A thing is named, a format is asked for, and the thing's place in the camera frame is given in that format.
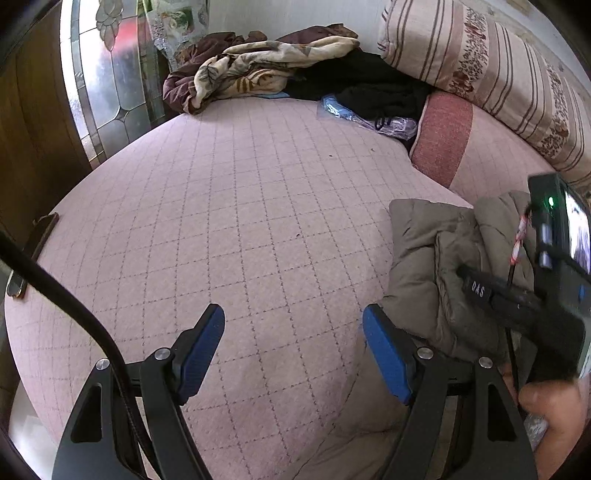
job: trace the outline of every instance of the floral blanket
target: floral blanket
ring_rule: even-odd
[[[334,36],[308,44],[269,40],[229,47],[199,67],[189,113],[201,112],[216,99],[278,93],[296,69],[344,57],[358,46],[356,38]]]

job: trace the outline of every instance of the striped pillow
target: striped pillow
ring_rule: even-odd
[[[589,119],[539,52],[458,1],[388,0],[382,20],[378,47],[388,64],[484,109],[589,197]]]

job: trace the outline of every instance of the device screen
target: device screen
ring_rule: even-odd
[[[569,217],[570,256],[587,273],[591,273],[591,239],[589,236],[589,219],[579,203],[567,192],[566,212]]]

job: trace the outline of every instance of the plastic bag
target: plastic bag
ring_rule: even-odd
[[[334,95],[326,95],[322,97],[319,102],[318,114],[319,118],[326,115],[328,112],[338,118],[344,118],[350,120],[356,124],[373,130],[382,135],[388,137],[399,138],[401,140],[410,140],[412,137],[417,135],[417,123],[412,118],[402,118],[395,116],[393,118],[380,119],[376,122],[370,122],[361,118],[347,107],[341,105]]]

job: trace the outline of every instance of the white wall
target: white wall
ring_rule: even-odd
[[[260,30],[274,40],[312,25],[344,23],[365,51],[377,53],[383,7],[384,0],[210,0],[209,31]]]

